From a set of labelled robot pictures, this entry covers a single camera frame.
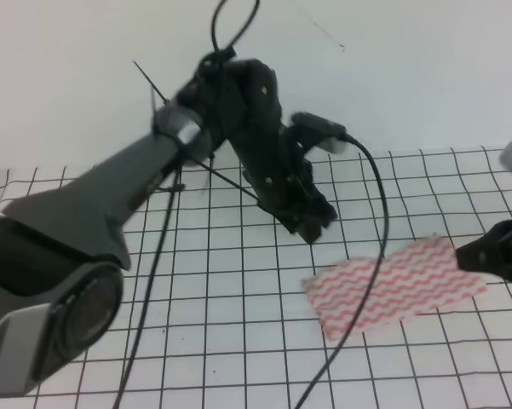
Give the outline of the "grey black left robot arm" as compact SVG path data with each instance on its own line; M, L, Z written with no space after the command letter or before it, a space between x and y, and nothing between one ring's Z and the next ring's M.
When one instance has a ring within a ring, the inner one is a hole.
M149 133L63 187L0 215L0 397L36 387L109 328L131 265L124 225L170 175L229 142L257 204L313 243L336 219L306 154L340 124L297 112L288 124L274 72L258 60L202 61L152 116Z

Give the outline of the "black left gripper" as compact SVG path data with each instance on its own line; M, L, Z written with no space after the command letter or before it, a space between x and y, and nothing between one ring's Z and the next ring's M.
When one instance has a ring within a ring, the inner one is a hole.
M315 186L313 166L290 126L282 125L273 133L256 128L240 131L232 137L232 146L257 203L289 233L313 244L336 220L337 213Z

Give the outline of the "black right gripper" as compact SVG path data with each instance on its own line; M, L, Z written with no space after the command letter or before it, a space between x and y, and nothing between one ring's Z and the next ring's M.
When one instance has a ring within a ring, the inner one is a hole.
M458 247L456 258L463 271L512 282L512 220L499 222L477 240Z

